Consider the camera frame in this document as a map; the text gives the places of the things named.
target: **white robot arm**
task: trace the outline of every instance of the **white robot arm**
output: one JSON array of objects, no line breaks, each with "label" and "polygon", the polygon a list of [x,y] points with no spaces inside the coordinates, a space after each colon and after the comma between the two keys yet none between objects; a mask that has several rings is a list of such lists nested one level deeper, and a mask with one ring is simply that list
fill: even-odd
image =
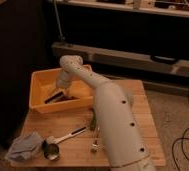
[{"label": "white robot arm", "polygon": [[112,171],[155,171],[129,99],[114,81],[85,69],[80,56],[63,56],[56,85],[68,88],[76,75],[94,90],[94,110]]}]

